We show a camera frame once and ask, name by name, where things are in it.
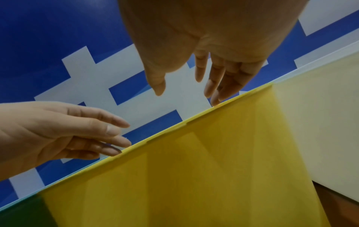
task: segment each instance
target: green surface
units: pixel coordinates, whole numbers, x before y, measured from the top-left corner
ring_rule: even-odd
[[[33,195],[0,212],[1,227],[57,227],[43,199]]]

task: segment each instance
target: person's left hand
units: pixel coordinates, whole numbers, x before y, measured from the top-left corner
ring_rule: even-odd
[[[98,108],[61,102],[0,104],[0,181],[49,160],[120,154],[107,144],[131,146],[120,136],[120,128],[129,126]]]

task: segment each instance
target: brown surface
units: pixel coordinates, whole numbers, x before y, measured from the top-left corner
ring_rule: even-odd
[[[314,182],[332,227],[359,227],[359,203]]]

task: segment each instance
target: hand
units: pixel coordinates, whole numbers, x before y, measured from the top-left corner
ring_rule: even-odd
[[[107,111],[61,102],[0,104],[0,181],[62,158],[115,156],[130,125]]]
[[[124,24],[157,95],[165,74],[192,53],[195,78],[212,68],[204,94],[211,104],[240,91],[296,23],[307,0],[119,0]]]

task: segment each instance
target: human hand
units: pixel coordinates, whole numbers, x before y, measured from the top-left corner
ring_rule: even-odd
[[[0,181],[62,158],[97,159],[129,147],[120,128],[130,125],[107,111],[61,102],[0,104]]]
[[[296,23],[307,0],[118,0],[124,24],[157,95],[165,74],[192,53],[195,78],[212,68],[204,94],[211,104],[240,91]]]

